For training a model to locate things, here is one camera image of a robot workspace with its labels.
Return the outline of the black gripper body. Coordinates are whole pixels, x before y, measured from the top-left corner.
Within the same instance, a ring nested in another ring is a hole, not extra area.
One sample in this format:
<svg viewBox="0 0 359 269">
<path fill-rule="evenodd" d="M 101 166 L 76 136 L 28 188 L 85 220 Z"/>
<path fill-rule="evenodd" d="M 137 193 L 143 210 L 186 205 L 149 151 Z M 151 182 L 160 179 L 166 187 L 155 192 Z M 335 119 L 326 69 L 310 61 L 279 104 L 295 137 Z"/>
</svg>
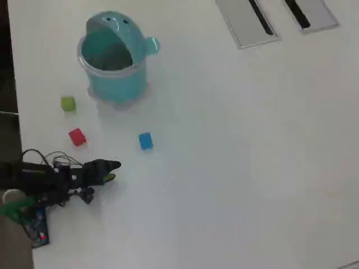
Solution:
<svg viewBox="0 0 359 269">
<path fill-rule="evenodd" d="M 70 188 L 85 188 L 99 185 L 98 162 L 91 161 L 78 168 L 70 168 Z"/>
</svg>

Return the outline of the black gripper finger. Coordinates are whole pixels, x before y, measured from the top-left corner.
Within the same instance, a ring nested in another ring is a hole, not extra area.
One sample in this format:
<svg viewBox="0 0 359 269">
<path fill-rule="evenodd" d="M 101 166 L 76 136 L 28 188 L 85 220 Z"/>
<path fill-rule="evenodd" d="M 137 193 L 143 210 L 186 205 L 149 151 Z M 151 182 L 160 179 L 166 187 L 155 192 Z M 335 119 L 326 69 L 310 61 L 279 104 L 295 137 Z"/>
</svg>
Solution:
<svg viewBox="0 0 359 269">
<path fill-rule="evenodd" d="M 97 159 L 94 162 L 98 174 L 110 174 L 121 167 L 121 163 L 114 160 Z"/>
<path fill-rule="evenodd" d="M 105 185 L 106 183 L 109 183 L 110 181 L 114 180 L 116 177 L 115 174 L 109 173 L 103 177 L 98 178 L 96 184 L 97 185 Z"/>
</svg>

